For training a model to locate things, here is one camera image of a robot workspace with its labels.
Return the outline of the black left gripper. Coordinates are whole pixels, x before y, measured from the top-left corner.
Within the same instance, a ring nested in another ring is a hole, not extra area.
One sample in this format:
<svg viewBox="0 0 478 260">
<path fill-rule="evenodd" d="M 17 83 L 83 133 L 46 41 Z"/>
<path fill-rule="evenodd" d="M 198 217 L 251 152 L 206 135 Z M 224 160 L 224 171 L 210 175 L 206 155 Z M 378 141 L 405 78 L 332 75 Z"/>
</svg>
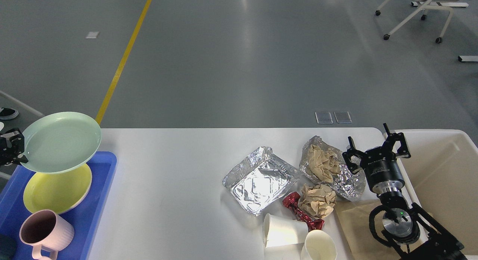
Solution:
<svg viewBox="0 0 478 260">
<path fill-rule="evenodd" d="M 28 163 L 29 160 L 25 156 L 18 156 L 24 153 L 24 150 L 25 140 L 22 131 L 19 128 L 5 131 L 0 138 L 0 166 Z"/>
</svg>

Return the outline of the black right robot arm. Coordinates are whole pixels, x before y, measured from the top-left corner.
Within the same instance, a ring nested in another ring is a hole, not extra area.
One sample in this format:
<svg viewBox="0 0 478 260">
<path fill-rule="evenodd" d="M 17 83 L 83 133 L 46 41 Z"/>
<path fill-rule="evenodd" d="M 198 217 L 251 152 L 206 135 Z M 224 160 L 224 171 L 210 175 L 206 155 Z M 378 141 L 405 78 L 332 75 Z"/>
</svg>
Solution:
<svg viewBox="0 0 478 260">
<path fill-rule="evenodd" d="M 401 260 L 465 260 L 464 245 L 420 205 L 408 204 L 402 188 L 405 179 L 399 158 L 411 158 L 405 135 L 392 133 L 384 123 L 387 137 L 381 146 L 359 151 L 352 136 L 342 157 L 351 174 L 364 171 L 369 190 L 380 205 L 369 213 L 373 238 L 393 248 Z"/>
</svg>

